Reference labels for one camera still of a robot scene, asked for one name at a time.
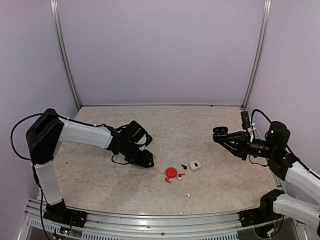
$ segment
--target black cable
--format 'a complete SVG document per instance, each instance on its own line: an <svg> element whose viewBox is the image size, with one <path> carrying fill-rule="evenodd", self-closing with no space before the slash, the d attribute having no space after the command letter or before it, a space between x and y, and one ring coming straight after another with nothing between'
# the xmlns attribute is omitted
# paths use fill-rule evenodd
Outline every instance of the black cable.
<svg viewBox="0 0 320 240"><path fill-rule="evenodd" d="M31 118L34 118L34 117L37 117L37 116L43 116L43 115L45 115L45 116L56 116L56 117L62 118L62 119L64 119L64 120L67 120L67 121L70 121L70 122L74 122L74 123L77 123L77 124L82 124L82 125L89 126L89 127L106 127L106 128L111 128L110 126L108 126L108 125L106 125L106 124L104 124L104 123L99 124L99 125L94 125L94 124L90 124L90 123L86 123L86 122L82 122L82 121L77 121L77 120L74 120L74 119L70 119L70 118L68 118L68 117L59 115L59 114L57 114L57 113L41 112L41 113L32 114L32 115L27 116L27 117L21 119L20 121L18 121L18 122L13 126L13 128L12 128L12 130L11 130L11 133L10 133L10 143L11 143L11 147L12 147L14 153L15 153L19 158L21 158L21 159L23 159L23 160L29 160L29 161L31 160L31 159L28 158L28 157L21 156L21 155L18 153L18 151L16 150L15 145L14 145L14 140L13 140L15 129L16 129L21 123L23 123L24 121L26 121L26 120L28 120L28 119L31 119Z"/></svg>
<svg viewBox="0 0 320 240"><path fill-rule="evenodd" d="M271 123L270 118L268 118L267 115L266 115L263 111L261 111L261 110L259 110L259 109L256 108L256 109L254 109L254 110L252 111L252 113L251 113L251 126L252 126L252 124L253 124L254 115L255 115L256 112L262 114L262 115L265 117L265 119L267 119L267 121L268 121L269 123ZM252 130L252 134L253 134L253 138L256 138L255 131Z"/></svg>
<svg viewBox="0 0 320 240"><path fill-rule="evenodd" d="M274 237L277 233L280 232L280 230L281 230L281 228L282 228L282 225L284 224L284 220L285 220L285 215L282 215L281 224L280 224L279 228L277 229L277 231L276 231L273 235L271 235L271 237Z"/></svg>
<svg viewBox="0 0 320 240"><path fill-rule="evenodd" d="M40 218L41 218L41 225L42 225L42 229L44 232L44 235L46 236L46 238L48 240L51 240L51 238L48 236L46 229L45 229L45 224L44 224L44 217L42 216L42 204L44 202L44 192L42 191L42 188L40 188L41 191L41 202L40 202Z"/></svg>
<svg viewBox="0 0 320 240"><path fill-rule="evenodd" d="M263 164L258 163L258 162L252 162L252 161L251 161L251 158L250 158L251 156L252 156L252 155L249 155L249 161L250 161L250 163L252 163L252 164L258 164L258 165L260 165L260 166L262 166L262 167L264 167L264 168L265 168L265 167L268 167L268 165L263 165Z"/></svg>
<svg viewBox="0 0 320 240"><path fill-rule="evenodd" d="M261 111L261 110L259 110L259 109L256 108L256 109L254 109L254 110L252 111L252 113L251 113L251 125L253 124L253 118L254 118L255 112L258 112L258 113L262 114L262 115L265 117L265 119L266 119L269 123L271 123L270 118L268 118L268 116L267 116L263 111ZM286 148L288 149L288 151L289 151L294 157L297 158L297 161L298 161L309 173L311 173L315 178L317 178L318 180L320 180L320 177L319 177L317 174L315 174L313 171L311 171L310 168L309 168L306 164L304 164L304 163L300 160L300 158L298 158L298 157L294 154L294 152L291 150L291 148L290 148L288 145L286 145Z"/></svg>
<svg viewBox="0 0 320 240"><path fill-rule="evenodd" d="M114 156L115 156L115 154L111 157L111 162L113 162L113 163L115 163L115 164L120 164L120 165L127 165L127 164L129 164L128 161L125 162L125 163L121 163L121 162L116 162L116 161L114 161Z"/></svg>

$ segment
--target beige floor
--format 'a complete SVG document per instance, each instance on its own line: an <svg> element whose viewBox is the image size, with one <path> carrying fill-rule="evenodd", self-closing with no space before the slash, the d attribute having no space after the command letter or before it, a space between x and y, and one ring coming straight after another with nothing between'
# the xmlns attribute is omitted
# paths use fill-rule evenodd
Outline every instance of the beige floor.
<svg viewBox="0 0 320 240"><path fill-rule="evenodd" d="M68 206L123 214L204 214L256 207L275 188L268 168L241 161L212 140L213 127L242 130L237 107L84 107L76 119L113 127L136 120L153 136L147 149L155 165L118 165L110 151L63 143L54 169ZM202 169L183 170L181 164L194 160ZM168 167L185 173L183 180L167 183ZM191 197L182 198L186 193Z"/></svg>

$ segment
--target white object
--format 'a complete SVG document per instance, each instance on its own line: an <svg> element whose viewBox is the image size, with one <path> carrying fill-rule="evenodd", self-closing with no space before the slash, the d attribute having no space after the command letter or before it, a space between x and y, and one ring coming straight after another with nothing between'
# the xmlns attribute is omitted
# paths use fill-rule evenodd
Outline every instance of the white object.
<svg viewBox="0 0 320 240"><path fill-rule="evenodd" d="M70 142L92 145L106 149L111 142L112 136L108 128L104 126L93 127L59 118L63 122L58 142Z"/></svg>
<svg viewBox="0 0 320 240"><path fill-rule="evenodd" d="M266 234L267 234L268 236L271 236L271 234L273 234L274 231L275 231L275 228L272 228L272 229L271 229L270 231L268 231Z"/></svg>
<svg viewBox="0 0 320 240"><path fill-rule="evenodd" d="M288 194L281 194L273 202L273 211L307 224L314 230L318 229L320 205L295 199Z"/></svg>
<svg viewBox="0 0 320 240"><path fill-rule="evenodd" d="M192 170L192 171L195 171L195 170L198 170L201 168L201 162L196 160L196 161L192 161L189 163L189 168Z"/></svg>
<svg viewBox="0 0 320 240"><path fill-rule="evenodd" d="M49 205L60 203L62 201L62 197L52 161L45 164L36 164L34 168L47 203Z"/></svg>
<svg viewBox="0 0 320 240"><path fill-rule="evenodd" d="M183 197L183 198L184 198L184 197L187 197L187 198L189 199L189 198L191 197L191 194L190 194L190 193L186 193L186 194L183 195L182 197Z"/></svg>
<svg viewBox="0 0 320 240"><path fill-rule="evenodd" d="M86 126L84 124L59 118L64 126L58 142L70 142L108 148L111 143L111 132L104 126ZM47 203L58 204L62 201L52 161L36 164L35 171Z"/></svg>
<svg viewBox="0 0 320 240"><path fill-rule="evenodd" d="M253 122L251 124L251 117L249 117L249 120L250 120L250 130L249 130L249 133L250 133L250 143L252 143L253 139L254 139L254 131L256 130L256 127L255 127L255 123Z"/></svg>
<svg viewBox="0 0 320 240"><path fill-rule="evenodd" d="M288 168L285 175L288 183L296 185L320 204L320 181L308 172L298 161Z"/></svg>

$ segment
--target purple wall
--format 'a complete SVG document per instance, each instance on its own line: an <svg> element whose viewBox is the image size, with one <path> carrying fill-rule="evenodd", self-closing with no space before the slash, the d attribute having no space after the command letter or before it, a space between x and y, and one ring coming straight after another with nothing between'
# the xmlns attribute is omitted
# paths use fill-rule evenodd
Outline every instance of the purple wall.
<svg viewBox="0 0 320 240"><path fill-rule="evenodd" d="M85 105L241 105L263 0L59 1Z"/></svg>
<svg viewBox="0 0 320 240"><path fill-rule="evenodd" d="M289 146L320 173L320 4L315 0L272 1L263 56L248 109L258 108L291 131ZM255 117L264 136L269 124ZM312 199L285 184L287 193Z"/></svg>
<svg viewBox="0 0 320 240"><path fill-rule="evenodd" d="M38 189L30 162L11 149L11 128L23 117L49 107L73 117L76 107L59 54L50 2L2 0L0 29L0 233L2 240L12 240L28 199L36 197ZM33 121L15 134L16 148L24 156L28 156L26 130Z"/></svg>

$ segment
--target small black object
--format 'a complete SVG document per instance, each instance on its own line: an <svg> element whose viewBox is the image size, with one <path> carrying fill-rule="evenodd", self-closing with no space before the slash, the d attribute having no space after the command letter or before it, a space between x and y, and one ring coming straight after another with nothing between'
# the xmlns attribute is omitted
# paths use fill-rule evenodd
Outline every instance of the small black object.
<svg viewBox="0 0 320 240"><path fill-rule="evenodd" d="M133 165L138 165L144 168L152 168L154 163L154 155L152 152L144 149L142 151L138 151L137 154L133 157L125 157L124 160L128 161L128 163Z"/></svg>
<svg viewBox="0 0 320 240"><path fill-rule="evenodd" d="M228 134L228 128L226 126L217 126L212 131L213 136L224 136Z"/></svg>
<svg viewBox="0 0 320 240"><path fill-rule="evenodd" d="M242 119L242 129L247 130L250 128L250 119L249 119L249 114L247 111L242 111L241 112L241 119Z"/></svg>

